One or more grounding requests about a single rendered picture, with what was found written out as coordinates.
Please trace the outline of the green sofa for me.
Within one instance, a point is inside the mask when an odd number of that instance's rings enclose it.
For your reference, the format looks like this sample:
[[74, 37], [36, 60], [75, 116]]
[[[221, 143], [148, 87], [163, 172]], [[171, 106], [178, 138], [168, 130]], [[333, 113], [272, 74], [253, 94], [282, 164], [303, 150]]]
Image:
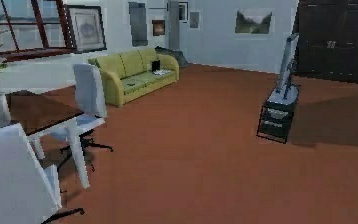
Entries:
[[[152, 72], [151, 63], [156, 60], [160, 69]], [[179, 80], [177, 60], [154, 48], [111, 53], [89, 58], [88, 63], [99, 68], [105, 102], [117, 107]]]

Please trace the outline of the orange framed picture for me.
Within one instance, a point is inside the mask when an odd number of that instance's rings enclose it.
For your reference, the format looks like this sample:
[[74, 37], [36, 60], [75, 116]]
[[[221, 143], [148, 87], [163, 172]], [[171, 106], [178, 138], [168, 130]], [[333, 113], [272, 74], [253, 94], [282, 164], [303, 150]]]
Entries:
[[165, 21], [164, 20], [153, 20], [152, 21], [152, 32], [154, 36], [161, 36], [165, 34]]

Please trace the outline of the grey room door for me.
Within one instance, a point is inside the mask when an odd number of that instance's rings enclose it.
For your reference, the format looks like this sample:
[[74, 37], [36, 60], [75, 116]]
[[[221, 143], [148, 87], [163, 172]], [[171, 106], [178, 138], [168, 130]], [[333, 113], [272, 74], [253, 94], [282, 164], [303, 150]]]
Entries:
[[168, 1], [169, 6], [169, 48], [171, 50], [179, 49], [179, 2], [175, 0]]

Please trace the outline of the white office chair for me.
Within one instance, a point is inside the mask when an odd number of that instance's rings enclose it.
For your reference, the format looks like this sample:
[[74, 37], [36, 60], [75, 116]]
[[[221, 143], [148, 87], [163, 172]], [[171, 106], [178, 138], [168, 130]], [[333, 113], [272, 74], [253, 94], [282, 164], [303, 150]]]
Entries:
[[77, 133], [83, 155], [86, 155], [88, 147], [107, 148], [113, 151], [108, 145], [98, 144], [89, 135], [94, 129], [105, 123], [107, 108], [103, 91], [103, 84], [99, 68], [91, 64], [74, 64], [75, 75], [75, 101], [82, 115], [76, 118]]
[[40, 165], [22, 126], [0, 128], [0, 224], [50, 224], [82, 208], [64, 211], [55, 165]]

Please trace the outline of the small black framed picture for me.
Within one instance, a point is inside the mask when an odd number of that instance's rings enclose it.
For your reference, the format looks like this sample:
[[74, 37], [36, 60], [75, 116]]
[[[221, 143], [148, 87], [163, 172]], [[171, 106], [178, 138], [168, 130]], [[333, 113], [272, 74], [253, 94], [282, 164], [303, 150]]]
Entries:
[[188, 3], [187, 2], [179, 3], [179, 20], [180, 21], [188, 20]]

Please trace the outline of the green landscape picture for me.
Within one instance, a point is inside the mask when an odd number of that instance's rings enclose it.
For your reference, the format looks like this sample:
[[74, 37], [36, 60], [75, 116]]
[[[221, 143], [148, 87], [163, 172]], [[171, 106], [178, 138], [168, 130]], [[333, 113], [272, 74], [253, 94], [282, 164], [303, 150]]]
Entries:
[[273, 12], [269, 8], [247, 8], [236, 12], [236, 33], [269, 34]]

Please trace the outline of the grey television set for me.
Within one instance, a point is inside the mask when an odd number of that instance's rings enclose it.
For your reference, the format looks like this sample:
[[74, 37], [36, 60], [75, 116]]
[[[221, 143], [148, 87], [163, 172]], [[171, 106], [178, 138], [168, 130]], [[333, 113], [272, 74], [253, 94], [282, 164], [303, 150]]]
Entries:
[[277, 93], [282, 92], [284, 86], [287, 83], [288, 77], [291, 73], [292, 61], [294, 59], [298, 39], [299, 39], [298, 33], [293, 33], [290, 36], [288, 36], [286, 39], [279, 77], [276, 83]]

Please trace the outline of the brown table with white legs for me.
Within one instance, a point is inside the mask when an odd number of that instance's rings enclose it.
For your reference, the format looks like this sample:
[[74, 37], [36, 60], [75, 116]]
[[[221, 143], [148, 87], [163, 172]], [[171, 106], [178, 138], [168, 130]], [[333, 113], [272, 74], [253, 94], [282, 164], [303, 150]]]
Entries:
[[78, 117], [83, 111], [30, 91], [0, 95], [0, 127], [12, 123], [22, 125], [27, 139], [35, 146], [36, 155], [44, 159], [40, 138], [66, 128], [67, 142], [82, 186], [90, 186], [86, 163], [78, 133]]

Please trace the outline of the dark brown cupboard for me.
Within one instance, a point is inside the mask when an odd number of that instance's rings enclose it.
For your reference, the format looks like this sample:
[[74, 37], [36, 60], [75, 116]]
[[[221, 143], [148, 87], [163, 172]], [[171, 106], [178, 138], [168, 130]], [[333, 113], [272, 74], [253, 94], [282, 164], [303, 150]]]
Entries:
[[297, 71], [358, 84], [358, 0], [299, 0]]

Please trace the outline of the red framed window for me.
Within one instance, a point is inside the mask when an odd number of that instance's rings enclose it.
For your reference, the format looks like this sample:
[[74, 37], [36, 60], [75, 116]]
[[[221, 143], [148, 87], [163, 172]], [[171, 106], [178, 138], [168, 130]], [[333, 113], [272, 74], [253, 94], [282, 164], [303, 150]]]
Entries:
[[0, 0], [0, 55], [7, 61], [73, 52], [65, 0]]

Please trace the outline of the grey wall panel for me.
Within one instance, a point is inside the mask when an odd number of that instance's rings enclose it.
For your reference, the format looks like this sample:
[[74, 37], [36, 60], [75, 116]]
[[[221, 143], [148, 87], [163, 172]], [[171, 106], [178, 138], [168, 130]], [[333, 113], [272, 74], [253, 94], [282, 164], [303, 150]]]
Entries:
[[147, 22], [144, 3], [129, 2], [132, 46], [147, 46]]

